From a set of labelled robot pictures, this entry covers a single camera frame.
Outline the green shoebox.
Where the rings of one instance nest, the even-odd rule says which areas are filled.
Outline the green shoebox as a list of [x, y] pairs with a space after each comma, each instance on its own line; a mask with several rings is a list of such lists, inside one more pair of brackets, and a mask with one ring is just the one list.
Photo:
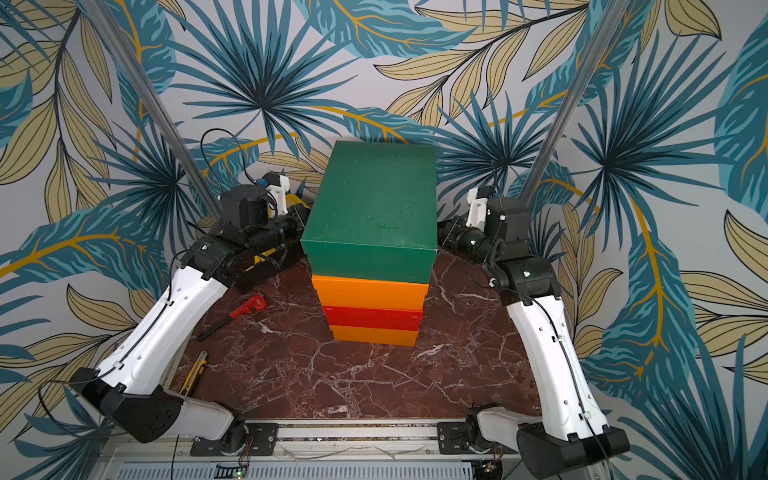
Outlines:
[[301, 238], [313, 273], [428, 283], [437, 160], [430, 145], [336, 142]]

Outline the red shoebox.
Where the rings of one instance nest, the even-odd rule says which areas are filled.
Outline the red shoebox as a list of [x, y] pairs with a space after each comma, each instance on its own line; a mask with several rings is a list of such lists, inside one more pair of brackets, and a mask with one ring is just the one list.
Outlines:
[[387, 310], [324, 306], [330, 326], [418, 331], [422, 310]]

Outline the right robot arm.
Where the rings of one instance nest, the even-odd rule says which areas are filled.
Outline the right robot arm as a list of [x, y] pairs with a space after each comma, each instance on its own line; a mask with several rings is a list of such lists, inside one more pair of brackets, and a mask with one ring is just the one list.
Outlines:
[[479, 189], [469, 212], [438, 225], [446, 251], [480, 266], [498, 292], [529, 358], [541, 413], [529, 416], [497, 404], [474, 406], [462, 423], [438, 426], [444, 454], [490, 454], [488, 472], [505, 452], [518, 454], [536, 479], [573, 472], [583, 479], [613, 479], [612, 459], [630, 444], [610, 426], [585, 378], [567, 326], [561, 286], [549, 260], [529, 246], [529, 210], [514, 198]]

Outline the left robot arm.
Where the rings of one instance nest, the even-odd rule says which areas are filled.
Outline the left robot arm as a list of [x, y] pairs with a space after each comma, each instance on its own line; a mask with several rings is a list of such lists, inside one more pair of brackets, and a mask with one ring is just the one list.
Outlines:
[[310, 210], [296, 204], [263, 226], [236, 229], [222, 222], [186, 250], [169, 286], [149, 313], [97, 368], [78, 369], [70, 386], [140, 443], [164, 436], [199, 437], [234, 454], [247, 442], [241, 415], [162, 385], [177, 351], [208, 310], [258, 266], [274, 273], [296, 252]]

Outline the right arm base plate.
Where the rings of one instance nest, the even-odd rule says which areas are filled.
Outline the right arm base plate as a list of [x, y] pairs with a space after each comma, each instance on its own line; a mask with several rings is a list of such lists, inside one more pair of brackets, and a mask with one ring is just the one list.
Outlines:
[[490, 451], [489, 448], [482, 448], [473, 443], [465, 421], [438, 422], [436, 428], [441, 455], [484, 455]]

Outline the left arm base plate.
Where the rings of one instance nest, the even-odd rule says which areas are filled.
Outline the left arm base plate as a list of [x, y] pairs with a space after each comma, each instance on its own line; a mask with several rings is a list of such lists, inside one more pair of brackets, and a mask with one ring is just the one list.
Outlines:
[[219, 440], [196, 437], [192, 457], [272, 456], [279, 425], [269, 422], [235, 422]]

